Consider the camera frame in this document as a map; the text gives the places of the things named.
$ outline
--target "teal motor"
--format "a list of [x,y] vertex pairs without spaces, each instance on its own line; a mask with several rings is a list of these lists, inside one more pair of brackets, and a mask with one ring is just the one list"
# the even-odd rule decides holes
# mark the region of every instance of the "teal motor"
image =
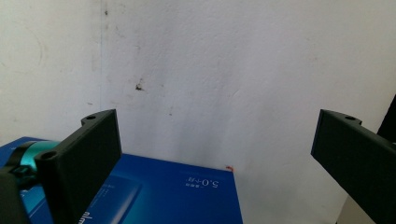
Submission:
[[15,148],[5,167],[17,177],[19,189],[29,189],[38,183],[35,156],[58,144],[55,141],[30,141]]

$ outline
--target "blue cardboard box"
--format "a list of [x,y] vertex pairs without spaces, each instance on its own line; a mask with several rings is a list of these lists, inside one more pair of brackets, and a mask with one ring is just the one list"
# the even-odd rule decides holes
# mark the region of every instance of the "blue cardboard box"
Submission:
[[[0,147],[0,166],[23,137]],[[21,191],[33,224],[52,223],[43,189]],[[233,173],[123,154],[79,223],[241,224]]]

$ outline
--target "wall surface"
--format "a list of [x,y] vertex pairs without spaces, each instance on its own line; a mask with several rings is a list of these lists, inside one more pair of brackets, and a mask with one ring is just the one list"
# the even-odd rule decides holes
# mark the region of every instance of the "wall surface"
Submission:
[[335,223],[309,155],[321,108],[376,132],[394,1],[0,2],[0,144],[117,108],[124,152],[235,169],[245,223]]

